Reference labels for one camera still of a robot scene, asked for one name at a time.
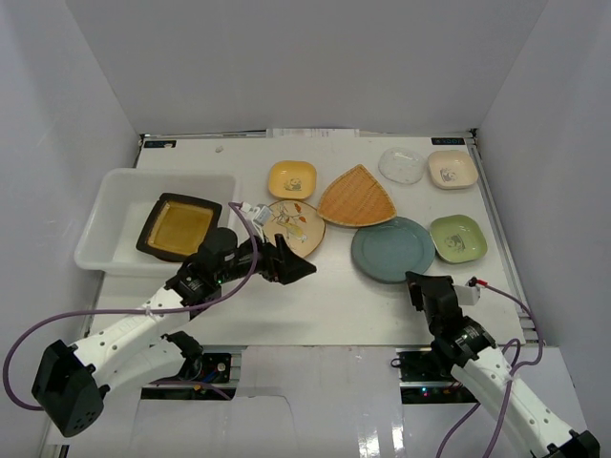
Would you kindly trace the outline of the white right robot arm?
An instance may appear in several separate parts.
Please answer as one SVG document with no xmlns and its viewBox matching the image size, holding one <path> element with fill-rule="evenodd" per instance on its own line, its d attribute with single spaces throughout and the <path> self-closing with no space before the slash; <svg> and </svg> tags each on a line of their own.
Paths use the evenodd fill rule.
<svg viewBox="0 0 611 458">
<path fill-rule="evenodd" d="M 425 314 L 432 335 L 432 372 L 445 381 L 455 379 L 496 418 L 485 457 L 492 454 L 501 433 L 525 457 L 600 456 L 600 443 L 590 431 L 570 427 L 521 379 L 521 368 L 536 366 L 542 360 L 543 342 L 538 343 L 533 360 L 511 364 L 492 335 L 462 309 L 477 303 L 486 289 L 514 302 L 536 323 L 524 302 L 477 277 L 459 286 L 450 276 L 409 271 L 406 282 L 411 304 Z"/>
</svg>

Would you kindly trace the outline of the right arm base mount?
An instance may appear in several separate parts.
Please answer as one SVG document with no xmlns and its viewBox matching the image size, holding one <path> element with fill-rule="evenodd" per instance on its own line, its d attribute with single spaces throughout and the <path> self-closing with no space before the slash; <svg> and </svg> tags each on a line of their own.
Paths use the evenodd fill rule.
<svg viewBox="0 0 611 458">
<path fill-rule="evenodd" d="M 390 361 L 398 370 L 404 406 L 473 404 L 474 395 L 450 375 L 444 375 L 430 350 L 399 351 Z"/>
</svg>

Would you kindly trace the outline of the black square amber plate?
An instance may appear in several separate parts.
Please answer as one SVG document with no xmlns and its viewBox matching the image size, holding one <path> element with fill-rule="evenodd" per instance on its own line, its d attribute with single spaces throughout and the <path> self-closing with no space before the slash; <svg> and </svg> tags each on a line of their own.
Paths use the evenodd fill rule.
<svg viewBox="0 0 611 458">
<path fill-rule="evenodd" d="M 183 262 L 218 226 L 221 211 L 214 201 L 163 193 L 142 227 L 136 249 L 162 261 Z"/>
</svg>

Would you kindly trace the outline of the blue-grey round plate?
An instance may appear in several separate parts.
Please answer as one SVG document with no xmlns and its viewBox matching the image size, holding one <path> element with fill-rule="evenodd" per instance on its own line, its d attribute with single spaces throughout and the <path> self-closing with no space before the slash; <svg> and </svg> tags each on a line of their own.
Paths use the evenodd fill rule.
<svg viewBox="0 0 611 458">
<path fill-rule="evenodd" d="M 435 258 L 429 232 L 412 219 L 397 217 L 359 229 L 351 242 L 355 266 L 371 279 L 400 283 L 407 272 L 424 274 Z"/>
</svg>

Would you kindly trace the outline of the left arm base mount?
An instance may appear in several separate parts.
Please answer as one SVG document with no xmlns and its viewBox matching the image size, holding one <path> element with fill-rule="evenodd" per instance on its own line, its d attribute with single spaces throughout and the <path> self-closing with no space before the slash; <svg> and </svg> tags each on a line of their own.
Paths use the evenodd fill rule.
<svg viewBox="0 0 611 458">
<path fill-rule="evenodd" d="M 230 381 L 231 363 L 230 353 L 203 353 L 181 378 L 202 395 L 213 394 L 212 385 Z"/>
</svg>

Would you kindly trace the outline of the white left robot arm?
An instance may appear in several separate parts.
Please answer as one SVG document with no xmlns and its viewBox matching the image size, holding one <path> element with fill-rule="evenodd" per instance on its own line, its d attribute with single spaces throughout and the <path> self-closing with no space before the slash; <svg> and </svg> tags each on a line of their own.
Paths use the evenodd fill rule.
<svg viewBox="0 0 611 458">
<path fill-rule="evenodd" d="M 291 284 L 316 267 L 291 251 L 283 235 L 239 243 L 219 228 L 134 314 L 72 344 L 58 340 L 43 352 L 32 395 L 65 438 L 90 427 L 105 398 L 122 389 L 200 374 L 203 348 L 182 326 L 221 300 L 223 284 L 250 273 Z"/>
</svg>

